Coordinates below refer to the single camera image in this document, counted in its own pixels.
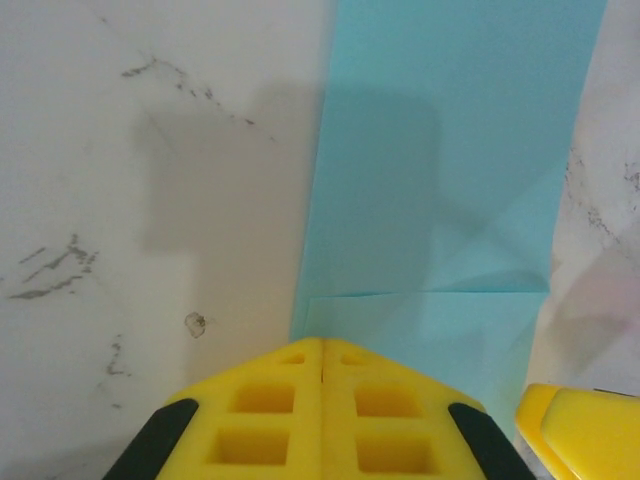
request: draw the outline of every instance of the dark spot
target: dark spot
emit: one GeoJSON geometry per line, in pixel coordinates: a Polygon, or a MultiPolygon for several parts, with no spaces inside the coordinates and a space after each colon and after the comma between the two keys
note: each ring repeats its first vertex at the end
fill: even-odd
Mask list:
{"type": "Polygon", "coordinates": [[[18,263],[19,264],[23,264],[23,263],[27,263],[29,260],[31,260],[34,257],[37,257],[38,255],[40,255],[42,252],[44,252],[46,250],[45,247],[39,248],[38,250],[36,250],[35,252],[33,252],[30,255],[27,255],[25,258],[23,258],[22,260],[20,260],[18,263]]]}
{"type": "Polygon", "coordinates": [[[80,280],[81,278],[82,278],[82,275],[72,275],[69,278],[67,278],[66,280],[58,282],[58,283],[52,285],[51,287],[49,287],[49,288],[47,288],[45,290],[28,290],[26,292],[18,293],[16,295],[11,295],[9,298],[11,298],[11,299],[22,299],[22,300],[32,300],[34,298],[45,297],[45,296],[49,295],[51,292],[55,292],[56,290],[60,290],[60,289],[62,289],[64,287],[68,287],[75,280],[80,280]]]}
{"type": "Polygon", "coordinates": [[[186,325],[189,333],[193,338],[198,338],[205,332],[207,327],[207,320],[197,312],[191,312],[184,319],[184,324],[186,325]]]}
{"type": "Polygon", "coordinates": [[[143,65],[142,67],[131,68],[131,69],[127,70],[127,71],[122,72],[120,75],[122,75],[125,78],[135,77],[135,76],[140,75],[141,73],[149,70],[157,62],[158,62],[158,60],[155,57],[153,57],[152,60],[149,63],[147,63],[146,65],[143,65]]]}
{"type": "Polygon", "coordinates": [[[117,366],[117,363],[120,361],[120,353],[122,352],[122,344],[120,343],[121,340],[122,340],[122,334],[119,333],[118,335],[116,335],[113,342],[111,343],[111,349],[113,350],[113,355],[111,357],[111,361],[109,362],[105,370],[107,372],[107,375],[109,376],[125,375],[127,377],[130,377],[131,376],[130,373],[126,372],[124,368],[117,366]]]}

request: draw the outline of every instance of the stain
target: stain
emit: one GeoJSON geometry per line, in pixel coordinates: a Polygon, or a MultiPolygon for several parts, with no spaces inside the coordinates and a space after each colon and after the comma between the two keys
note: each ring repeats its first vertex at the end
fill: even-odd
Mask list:
{"type": "Polygon", "coordinates": [[[31,253],[30,255],[27,255],[26,257],[24,257],[22,260],[20,260],[18,262],[19,265],[22,265],[23,263],[27,263],[29,260],[36,258],[38,255],[40,255],[41,253],[43,253],[46,250],[45,247],[41,247],[38,250],[36,250],[35,252],[31,253]]]}
{"type": "Polygon", "coordinates": [[[44,289],[44,290],[27,290],[26,292],[22,292],[22,293],[17,293],[15,295],[11,295],[8,298],[11,298],[11,299],[22,299],[22,300],[33,300],[34,298],[46,297],[47,295],[49,295],[52,292],[55,292],[56,290],[60,290],[60,289],[62,289],[64,287],[68,287],[74,281],[80,280],[81,278],[83,278],[82,275],[72,275],[69,278],[67,278],[66,280],[62,280],[61,282],[58,282],[58,283],[55,283],[55,284],[51,285],[47,289],[44,289]]]}
{"type": "Polygon", "coordinates": [[[116,375],[124,375],[130,377],[131,374],[128,373],[123,367],[118,367],[118,363],[120,362],[120,355],[122,353],[122,334],[119,333],[111,342],[111,350],[113,354],[111,356],[111,360],[108,365],[105,367],[105,371],[109,376],[116,375]]]}
{"type": "Polygon", "coordinates": [[[638,171],[637,164],[624,163],[624,179],[629,182],[636,193],[640,192],[640,171],[638,171]]]}
{"type": "Polygon", "coordinates": [[[141,73],[146,72],[147,70],[149,70],[157,62],[158,61],[154,58],[153,60],[151,60],[146,65],[143,65],[142,67],[130,68],[129,70],[126,70],[126,71],[122,72],[120,75],[125,77],[125,78],[137,77],[141,73]]]}
{"type": "Polygon", "coordinates": [[[602,219],[602,216],[600,215],[600,212],[598,211],[597,208],[595,207],[589,208],[589,210],[587,211],[587,219],[589,221],[589,225],[591,225],[594,228],[597,228],[598,230],[601,230],[608,237],[611,237],[613,240],[615,240],[616,243],[619,243],[619,240],[616,238],[613,232],[609,229],[607,224],[604,223],[604,220],[602,219]]]}
{"type": "Polygon", "coordinates": [[[151,61],[146,63],[145,65],[142,65],[141,67],[130,68],[129,70],[125,70],[124,72],[122,72],[120,75],[125,77],[125,78],[137,77],[141,73],[144,73],[147,70],[149,70],[149,69],[151,69],[153,67],[156,67],[158,65],[162,65],[162,66],[168,67],[169,69],[173,70],[178,75],[180,75],[180,77],[186,77],[187,76],[187,74],[186,74],[186,72],[184,70],[176,67],[171,62],[167,62],[166,60],[160,60],[159,58],[156,58],[156,57],[151,57],[151,61]]]}
{"type": "MultiPolygon", "coordinates": [[[[14,295],[10,295],[7,298],[22,300],[42,298],[52,292],[70,286],[76,280],[84,278],[84,274],[91,273],[91,265],[93,265],[93,263],[96,261],[100,252],[96,251],[89,254],[89,252],[79,246],[79,243],[80,241],[78,235],[71,235],[71,239],[69,240],[67,245],[65,245],[61,253],[58,253],[55,258],[49,261],[45,261],[44,259],[42,259],[40,265],[32,270],[31,273],[27,275],[27,277],[22,280],[21,283],[23,285],[29,284],[30,282],[33,282],[36,278],[38,278],[42,273],[46,271],[55,271],[62,264],[66,265],[65,270],[67,270],[68,273],[66,278],[63,278],[63,280],[58,280],[55,283],[51,283],[46,287],[39,286],[38,288],[31,288],[14,295]]],[[[21,265],[35,263],[36,260],[39,260],[48,251],[50,251],[49,248],[41,247],[20,260],[20,262],[18,263],[21,265]]]]}
{"type": "Polygon", "coordinates": [[[193,338],[201,336],[207,328],[207,320],[198,312],[191,312],[187,315],[184,324],[193,338]]]}
{"type": "Polygon", "coordinates": [[[87,259],[89,259],[91,263],[93,263],[99,253],[100,252],[94,252],[93,254],[89,255],[89,253],[86,250],[83,250],[82,248],[80,248],[78,246],[78,235],[74,233],[71,236],[71,240],[69,240],[69,243],[66,245],[65,251],[62,254],[58,255],[56,258],[54,258],[50,262],[43,264],[40,268],[35,270],[33,273],[31,273],[31,275],[29,275],[26,279],[24,279],[22,283],[29,283],[31,280],[33,280],[34,278],[36,278],[38,275],[40,275],[42,272],[46,270],[55,270],[60,266],[60,264],[63,261],[65,261],[69,257],[74,258],[77,261],[78,265],[84,265],[85,262],[87,262],[87,259]]]}

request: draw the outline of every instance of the countertop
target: countertop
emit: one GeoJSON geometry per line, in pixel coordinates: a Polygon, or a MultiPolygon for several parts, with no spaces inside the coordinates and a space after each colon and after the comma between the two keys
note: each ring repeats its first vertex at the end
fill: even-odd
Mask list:
{"type": "MultiPolygon", "coordinates": [[[[0,479],[98,478],[287,341],[333,3],[0,4],[0,479]]],[[[611,0],[529,381],[640,394],[640,4],[611,0]]]]}

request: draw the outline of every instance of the black edge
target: black edge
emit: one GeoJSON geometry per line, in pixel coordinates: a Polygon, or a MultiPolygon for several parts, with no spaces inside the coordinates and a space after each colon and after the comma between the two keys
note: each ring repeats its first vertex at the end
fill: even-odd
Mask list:
{"type": "Polygon", "coordinates": [[[524,460],[489,415],[464,403],[449,405],[449,414],[487,480],[535,480],[524,460]]]}
{"type": "Polygon", "coordinates": [[[638,398],[635,395],[631,395],[630,393],[614,392],[613,390],[605,390],[604,388],[594,388],[593,391],[600,393],[612,393],[614,395],[622,395],[623,397],[638,398]]]}
{"type": "Polygon", "coordinates": [[[154,480],[197,409],[185,398],[156,410],[103,480],[154,480]]]}

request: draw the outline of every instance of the yellow plastic piece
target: yellow plastic piece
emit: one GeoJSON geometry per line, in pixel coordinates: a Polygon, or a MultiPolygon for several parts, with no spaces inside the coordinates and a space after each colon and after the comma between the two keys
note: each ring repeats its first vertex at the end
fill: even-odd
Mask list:
{"type": "Polygon", "coordinates": [[[640,479],[640,399],[560,390],[542,434],[581,480],[640,479]]]}
{"type": "Polygon", "coordinates": [[[557,385],[529,385],[516,410],[516,426],[522,437],[549,470],[549,473],[553,475],[553,478],[556,480],[577,480],[578,477],[547,444],[540,428],[551,400],[561,388],[557,385]]]}
{"type": "Polygon", "coordinates": [[[301,340],[169,399],[199,407],[157,480],[320,480],[322,348],[301,340]]]}
{"type": "Polygon", "coordinates": [[[473,399],[340,340],[305,339],[194,385],[158,480],[484,479],[448,406],[473,399]]]}
{"type": "Polygon", "coordinates": [[[640,399],[531,385],[516,425],[557,480],[640,479],[640,399]]]}

